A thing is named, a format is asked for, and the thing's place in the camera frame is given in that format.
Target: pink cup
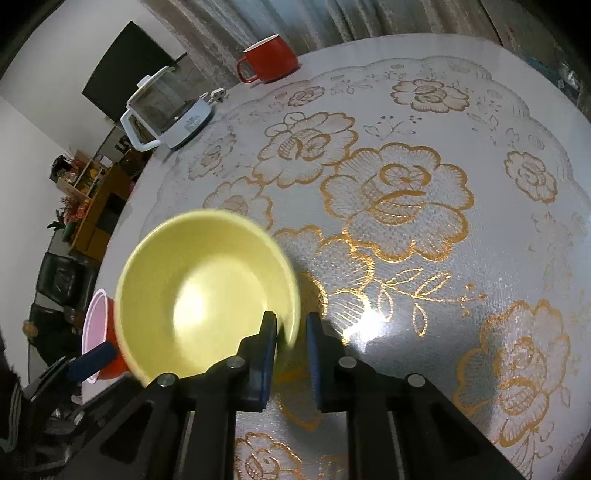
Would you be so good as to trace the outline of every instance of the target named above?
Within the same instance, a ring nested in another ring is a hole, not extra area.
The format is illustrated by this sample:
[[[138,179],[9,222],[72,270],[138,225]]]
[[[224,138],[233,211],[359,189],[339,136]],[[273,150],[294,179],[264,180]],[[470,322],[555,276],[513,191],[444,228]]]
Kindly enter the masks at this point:
[[[82,355],[104,341],[113,344],[117,349],[117,357],[109,365],[89,377],[88,383],[95,383],[98,379],[117,378],[129,370],[117,344],[113,320],[113,300],[100,288],[95,292],[86,311],[84,329],[82,330]]]

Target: mug handle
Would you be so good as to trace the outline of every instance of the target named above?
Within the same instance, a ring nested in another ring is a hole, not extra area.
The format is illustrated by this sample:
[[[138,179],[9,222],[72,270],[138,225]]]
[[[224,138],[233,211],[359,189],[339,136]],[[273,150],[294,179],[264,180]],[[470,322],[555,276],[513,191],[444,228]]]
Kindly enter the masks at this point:
[[[242,72],[240,70],[240,64],[243,61],[246,61],[246,57],[242,57],[240,60],[238,60],[238,63],[236,63],[236,72],[238,74],[238,77],[240,78],[240,81],[242,83],[252,83],[258,78],[258,75],[254,74],[252,77],[244,78],[244,76],[242,75]]]

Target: kettle handle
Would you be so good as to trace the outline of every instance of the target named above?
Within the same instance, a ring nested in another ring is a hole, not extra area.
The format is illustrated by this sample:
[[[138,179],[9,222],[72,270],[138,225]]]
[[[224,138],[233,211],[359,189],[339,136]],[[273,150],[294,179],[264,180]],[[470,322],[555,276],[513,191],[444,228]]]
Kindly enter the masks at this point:
[[[135,131],[134,126],[131,124],[129,119],[134,113],[128,108],[123,115],[121,115],[121,125],[125,130],[125,133],[129,137],[131,144],[137,151],[145,152],[153,148],[159,147],[162,142],[159,139],[152,140],[148,143],[142,143]]]

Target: lace tablecloth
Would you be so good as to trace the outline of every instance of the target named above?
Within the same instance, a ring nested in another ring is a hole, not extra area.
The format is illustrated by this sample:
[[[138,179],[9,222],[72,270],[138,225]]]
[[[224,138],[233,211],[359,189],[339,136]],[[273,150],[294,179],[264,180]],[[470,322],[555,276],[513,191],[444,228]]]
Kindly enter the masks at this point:
[[[166,219],[238,212],[284,248],[302,311],[352,355],[424,374],[524,476],[560,476],[591,421],[587,120],[471,37],[371,38],[301,64],[231,89],[187,146],[157,153],[98,285],[113,295]],[[300,352],[267,410],[239,414],[235,475],[345,479],[345,431],[314,408]]]

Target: electric kettle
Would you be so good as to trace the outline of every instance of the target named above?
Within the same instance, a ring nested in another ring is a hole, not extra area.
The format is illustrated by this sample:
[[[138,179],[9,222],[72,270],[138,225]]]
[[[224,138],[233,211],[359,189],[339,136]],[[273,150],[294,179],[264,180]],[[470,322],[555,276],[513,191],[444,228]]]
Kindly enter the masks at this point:
[[[189,92],[171,67],[164,67],[140,80],[138,90],[127,101],[121,124],[138,151],[151,150],[160,145],[176,148],[197,132],[211,111],[207,102]],[[132,116],[146,127],[155,140],[143,143],[139,139],[131,122]]]

